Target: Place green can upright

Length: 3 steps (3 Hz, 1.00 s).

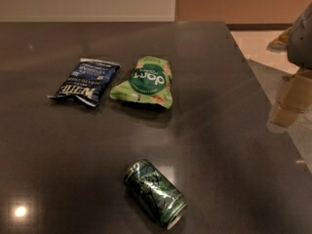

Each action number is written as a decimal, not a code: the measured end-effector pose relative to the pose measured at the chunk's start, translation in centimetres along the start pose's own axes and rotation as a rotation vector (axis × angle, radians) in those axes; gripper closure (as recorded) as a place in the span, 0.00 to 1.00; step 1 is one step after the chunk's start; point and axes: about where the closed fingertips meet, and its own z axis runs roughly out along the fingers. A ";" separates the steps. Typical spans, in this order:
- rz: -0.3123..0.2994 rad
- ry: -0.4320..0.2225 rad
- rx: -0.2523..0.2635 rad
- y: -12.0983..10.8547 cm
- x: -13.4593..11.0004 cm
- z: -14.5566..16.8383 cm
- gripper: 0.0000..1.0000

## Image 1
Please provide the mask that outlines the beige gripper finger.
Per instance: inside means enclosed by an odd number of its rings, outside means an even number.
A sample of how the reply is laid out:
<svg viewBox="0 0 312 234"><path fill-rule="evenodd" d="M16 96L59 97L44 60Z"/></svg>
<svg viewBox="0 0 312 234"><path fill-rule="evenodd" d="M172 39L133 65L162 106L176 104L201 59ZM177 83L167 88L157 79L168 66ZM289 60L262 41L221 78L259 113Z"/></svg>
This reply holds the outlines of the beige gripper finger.
<svg viewBox="0 0 312 234"><path fill-rule="evenodd" d="M269 120L288 128L312 105L312 70L299 69L294 75L285 76L283 81Z"/></svg>

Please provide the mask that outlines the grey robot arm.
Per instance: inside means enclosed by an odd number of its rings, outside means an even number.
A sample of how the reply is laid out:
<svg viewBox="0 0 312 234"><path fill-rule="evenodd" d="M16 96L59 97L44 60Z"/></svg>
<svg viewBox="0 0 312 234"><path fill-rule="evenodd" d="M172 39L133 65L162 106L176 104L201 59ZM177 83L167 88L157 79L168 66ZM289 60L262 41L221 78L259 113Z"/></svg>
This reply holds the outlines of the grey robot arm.
<svg viewBox="0 0 312 234"><path fill-rule="evenodd" d="M283 128L291 126L312 105L312 4L292 25L287 55L298 70L284 77L269 114L269 121Z"/></svg>

